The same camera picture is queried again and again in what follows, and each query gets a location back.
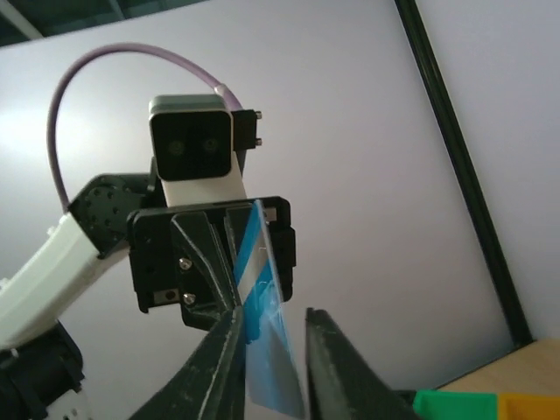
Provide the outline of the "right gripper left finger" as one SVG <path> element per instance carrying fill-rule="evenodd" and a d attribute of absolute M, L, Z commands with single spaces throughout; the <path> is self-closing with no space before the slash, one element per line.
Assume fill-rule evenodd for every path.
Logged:
<path fill-rule="evenodd" d="M 183 367 L 131 417 L 136 420 L 243 419 L 245 326 L 226 311 Z"/>

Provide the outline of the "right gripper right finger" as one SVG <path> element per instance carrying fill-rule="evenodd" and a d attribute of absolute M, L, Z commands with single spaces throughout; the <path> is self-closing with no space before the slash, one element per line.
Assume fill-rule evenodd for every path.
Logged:
<path fill-rule="evenodd" d="M 311 419 L 418 419 L 365 362 L 331 315 L 308 308 L 305 365 Z"/>

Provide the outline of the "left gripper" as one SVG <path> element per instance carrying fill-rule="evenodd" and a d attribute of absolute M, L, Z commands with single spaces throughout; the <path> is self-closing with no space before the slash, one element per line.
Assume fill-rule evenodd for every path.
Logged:
<path fill-rule="evenodd" d="M 139 310 L 181 305 L 186 326 L 210 329 L 241 305 L 233 266 L 252 199 L 152 208 L 129 215 L 129 263 Z"/>

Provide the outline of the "blue striped credit card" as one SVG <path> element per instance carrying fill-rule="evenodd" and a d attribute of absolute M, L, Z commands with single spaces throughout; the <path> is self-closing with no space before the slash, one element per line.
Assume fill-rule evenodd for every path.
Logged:
<path fill-rule="evenodd" d="M 305 418 L 276 259 L 259 199 L 250 205 L 234 280 L 244 310 L 246 383 L 252 403 L 294 419 Z"/>

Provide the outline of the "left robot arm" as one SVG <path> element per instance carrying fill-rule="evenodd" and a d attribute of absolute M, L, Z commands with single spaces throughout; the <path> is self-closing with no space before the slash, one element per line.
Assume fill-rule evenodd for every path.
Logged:
<path fill-rule="evenodd" d="M 242 245 L 248 199 L 237 175 L 162 181 L 154 174 L 105 174 L 68 206 L 46 243 L 1 282 L 1 347 L 22 347 L 54 328 L 60 315 L 109 268 L 129 259 L 142 312 L 183 303 L 184 323 L 209 329 L 217 300 L 199 269 L 174 250 L 171 221 L 199 213 L 234 263 Z M 192 303 L 185 302 L 193 294 Z"/>

